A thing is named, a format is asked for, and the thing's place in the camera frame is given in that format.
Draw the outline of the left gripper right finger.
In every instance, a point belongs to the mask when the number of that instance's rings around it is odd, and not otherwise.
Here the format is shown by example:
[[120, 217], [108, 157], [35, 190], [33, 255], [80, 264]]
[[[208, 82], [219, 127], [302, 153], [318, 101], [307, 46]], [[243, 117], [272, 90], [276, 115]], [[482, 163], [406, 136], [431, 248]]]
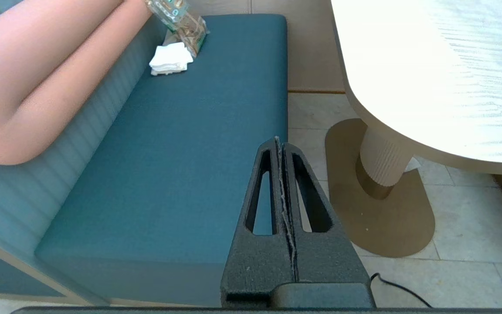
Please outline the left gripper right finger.
[[285, 143], [282, 161], [296, 279], [368, 284], [369, 275], [304, 153]]

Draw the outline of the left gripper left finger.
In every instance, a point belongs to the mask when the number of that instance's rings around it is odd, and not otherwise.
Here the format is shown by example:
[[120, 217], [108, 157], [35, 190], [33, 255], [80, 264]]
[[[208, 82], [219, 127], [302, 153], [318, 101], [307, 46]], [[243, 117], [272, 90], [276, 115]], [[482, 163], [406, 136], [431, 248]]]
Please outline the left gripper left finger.
[[[278, 137], [261, 144], [220, 283], [223, 306], [269, 306], [278, 286], [295, 282], [295, 240], [287, 205], [282, 145]], [[269, 173], [271, 234], [256, 235], [261, 182]]]

